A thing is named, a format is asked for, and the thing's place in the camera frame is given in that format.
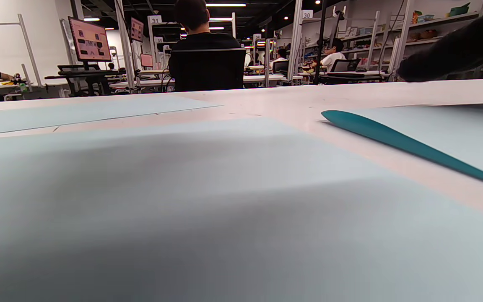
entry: short black hair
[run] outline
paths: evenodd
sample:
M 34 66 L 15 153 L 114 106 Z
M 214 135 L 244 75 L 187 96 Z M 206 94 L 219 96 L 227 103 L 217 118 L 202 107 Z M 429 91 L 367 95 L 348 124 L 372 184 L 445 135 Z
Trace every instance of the short black hair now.
M 277 53 L 280 57 L 283 57 L 284 59 L 286 59 L 286 49 L 279 48 L 279 50 L 277 50 Z
M 209 21 L 205 0 L 178 0 L 174 4 L 174 19 L 192 31 Z
M 333 46 L 336 46 L 337 52 L 340 53 L 344 49 L 344 42 L 338 38 L 334 38 L 331 48 L 333 48 Z

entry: teal strip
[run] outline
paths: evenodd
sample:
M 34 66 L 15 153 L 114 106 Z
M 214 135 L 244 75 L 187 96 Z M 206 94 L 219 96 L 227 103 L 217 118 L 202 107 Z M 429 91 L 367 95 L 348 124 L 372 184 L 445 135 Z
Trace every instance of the teal strip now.
M 351 131 L 369 139 L 384 143 L 396 149 L 406 151 L 423 159 L 440 164 L 460 173 L 467 174 L 483 181 L 483 171 L 464 163 L 446 153 L 434 149 L 420 141 L 414 140 L 396 130 L 374 120 L 354 113 L 329 110 L 322 115 L 338 128 Z

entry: chair backrest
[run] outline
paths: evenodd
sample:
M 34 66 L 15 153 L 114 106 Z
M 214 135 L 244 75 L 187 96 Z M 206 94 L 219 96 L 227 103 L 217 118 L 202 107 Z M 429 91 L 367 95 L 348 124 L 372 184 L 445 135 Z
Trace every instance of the chair backrest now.
M 355 71 L 361 59 L 354 60 L 335 60 L 329 72 Z
M 176 91 L 243 88 L 245 48 L 173 50 L 169 70 Z
M 289 61 L 277 61 L 273 63 L 274 74 L 288 74 Z

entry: glove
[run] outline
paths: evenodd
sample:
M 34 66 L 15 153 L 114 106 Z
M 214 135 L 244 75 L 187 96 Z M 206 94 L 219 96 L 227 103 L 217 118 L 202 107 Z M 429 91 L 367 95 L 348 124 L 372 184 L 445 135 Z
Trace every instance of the glove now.
M 408 82 L 425 82 L 480 65 L 483 65 L 483 16 L 402 61 L 397 74 Z

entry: pink screen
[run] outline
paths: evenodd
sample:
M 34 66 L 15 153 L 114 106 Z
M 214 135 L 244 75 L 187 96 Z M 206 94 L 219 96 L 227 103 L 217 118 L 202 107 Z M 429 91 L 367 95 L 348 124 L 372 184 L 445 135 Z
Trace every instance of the pink screen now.
M 132 18 L 132 28 L 130 30 L 132 31 L 130 38 L 138 40 L 139 42 L 143 41 L 144 23 Z
M 153 57 L 149 54 L 141 54 L 141 65 L 143 67 L 154 67 Z
M 98 25 L 70 19 L 75 50 L 80 60 L 111 61 L 106 30 Z

